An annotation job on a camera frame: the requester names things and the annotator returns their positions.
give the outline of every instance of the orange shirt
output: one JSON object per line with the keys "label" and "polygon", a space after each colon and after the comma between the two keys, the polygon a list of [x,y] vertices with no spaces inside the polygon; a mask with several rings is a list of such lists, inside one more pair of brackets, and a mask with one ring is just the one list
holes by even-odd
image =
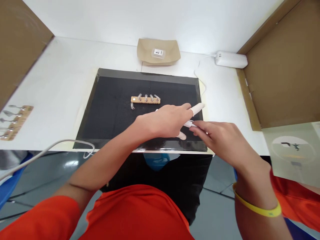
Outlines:
{"label": "orange shirt", "polygon": [[275,177],[272,172],[270,178],[282,215],[320,232],[320,195],[295,181]]}
{"label": "orange shirt", "polygon": [[[0,232],[0,239],[69,239],[80,210],[75,200],[44,200]],[[87,215],[83,239],[193,239],[189,224],[164,192],[132,185],[103,193]]]}

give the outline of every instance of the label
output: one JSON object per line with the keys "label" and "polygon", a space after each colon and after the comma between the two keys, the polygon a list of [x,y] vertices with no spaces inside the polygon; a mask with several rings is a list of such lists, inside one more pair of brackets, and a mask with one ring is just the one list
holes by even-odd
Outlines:
{"label": "label", "polygon": [[154,55],[162,56],[163,55],[163,50],[161,49],[154,49]]}

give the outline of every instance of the white table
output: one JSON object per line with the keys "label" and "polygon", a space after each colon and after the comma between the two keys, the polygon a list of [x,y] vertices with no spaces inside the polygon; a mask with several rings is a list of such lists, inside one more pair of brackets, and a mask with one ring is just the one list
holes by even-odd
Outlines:
{"label": "white table", "polygon": [[[148,67],[138,60],[134,46],[55,37],[7,103],[34,110],[13,141],[0,141],[0,149],[43,150],[58,140],[75,139],[99,68],[195,77],[204,57],[181,52],[174,66]],[[258,154],[269,155],[262,132],[251,129],[235,69],[206,58],[196,73],[207,86],[206,119],[234,122]],[[14,111],[7,106],[4,110]],[[4,113],[0,117],[8,119]],[[88,150],[72,146],[65,142],[52,150]]]}

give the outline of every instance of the wooden peg board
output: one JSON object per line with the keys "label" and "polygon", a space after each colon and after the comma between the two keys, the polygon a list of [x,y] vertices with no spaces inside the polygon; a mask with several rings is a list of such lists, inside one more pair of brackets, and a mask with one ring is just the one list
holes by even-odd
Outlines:
{"label": "wooden peg board", "polygon": [[30,115],[31,111],[33,110],[32,106],[23,105],[22,107],[26,108],[25,110],[20,110],[18,114],[21,114],[21,117],[16,116],[14,121],[17,123],[11,123],[8,128],[14,128],[13,131],[6,131],[4,135],[8,135],[7,138],[0,138],[2,141],[12,141],[16,135],[18,134],[19,130],[21,129],[24,122],[27,120],[28,116]]}
{"label": "wooden peg board", "polygon": [[141,97],[141,101],[139,101],[138,97],[131,97],[131,102],[133,102],[133,103],[147,103],[147,104],[160,104],[160,102],[161,102],[161,99],[159,99],[159,101],[157,102],[156,101],[157,98],[154,98],[153,102],[151,102],[151,98],[148,97],[147,99],[148,99],[148,101],[146,102],[145,97]]}

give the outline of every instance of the yellow wristband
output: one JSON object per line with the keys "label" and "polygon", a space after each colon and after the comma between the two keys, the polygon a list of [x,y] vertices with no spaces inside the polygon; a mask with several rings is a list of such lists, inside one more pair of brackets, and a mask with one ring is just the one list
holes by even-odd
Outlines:
{"label": "yellow wristband", "polygon": [[262,216],[265,217],[278,217],[281,214],[281,206],[280,203],[278,201],[278,206],[272,210],[265,210],[262,208],[258,208],[256,206],[253,206],[252,204],[246,202],[245,200],[243,200],[237,193],[236,193],[236,182],[233,184],[233,192],[236,195],[236,198],[243,204],[245,205],[247,208],[249,208],[250,210],[254,211],[255,213],[258,213]]}

